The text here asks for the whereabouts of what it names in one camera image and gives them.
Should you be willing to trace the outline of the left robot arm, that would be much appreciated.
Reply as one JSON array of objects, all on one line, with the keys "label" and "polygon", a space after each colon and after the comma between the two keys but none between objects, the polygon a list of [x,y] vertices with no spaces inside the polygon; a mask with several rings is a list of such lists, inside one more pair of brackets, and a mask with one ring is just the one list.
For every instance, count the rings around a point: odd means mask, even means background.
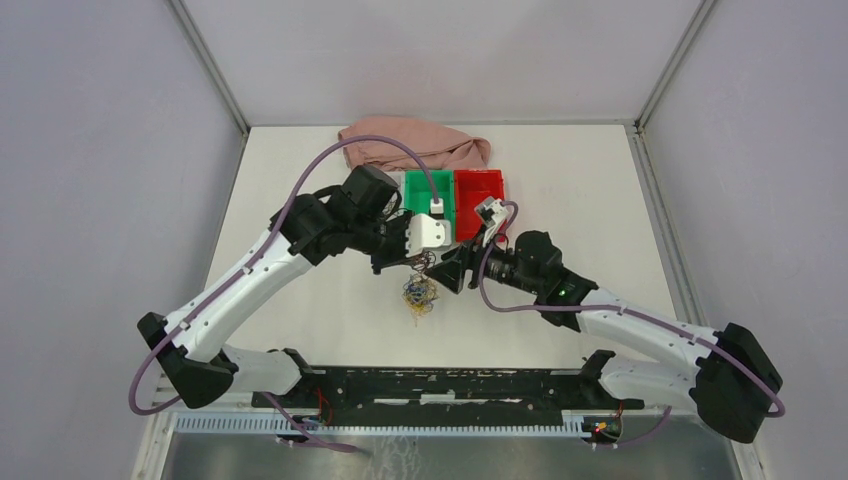
[{"label": "left robot arm", "polygon": [[199,409],[228,392],[268,392],[294,407],[307,404],[315,382],[294,354],[227,342],[273,295],[329,257],[355,250],[380,272],[421,253],[430,219],[409,211],[391,215],[397,194],[397,183],[374,167],[357,167],[340,185],[300,194],[212,287],[167,315],[146,314],[138,330],[178,400]]}]

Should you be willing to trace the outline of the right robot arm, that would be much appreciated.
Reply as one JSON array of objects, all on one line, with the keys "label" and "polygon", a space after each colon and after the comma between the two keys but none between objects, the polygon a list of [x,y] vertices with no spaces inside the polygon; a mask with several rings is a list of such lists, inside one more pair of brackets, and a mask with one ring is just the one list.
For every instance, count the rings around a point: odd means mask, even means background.
[{"label": "right robot arm", "polygon": [[613,399],[640,400],[696,413],[713,431],[750,444],[767,418],[780,418],[783,379],[747,328],[679,322],[629,305],[620,296],[566,268],[546,232],[520,234],[514,247],[466,241],[444,254],[426,276],[454,293],[477,288],[489,308],[485,280],[535,300],[528,310],[554,326],[607,339],[644,360],[615,352],[594,354],[577,382],[580,400],[602,408]]}]

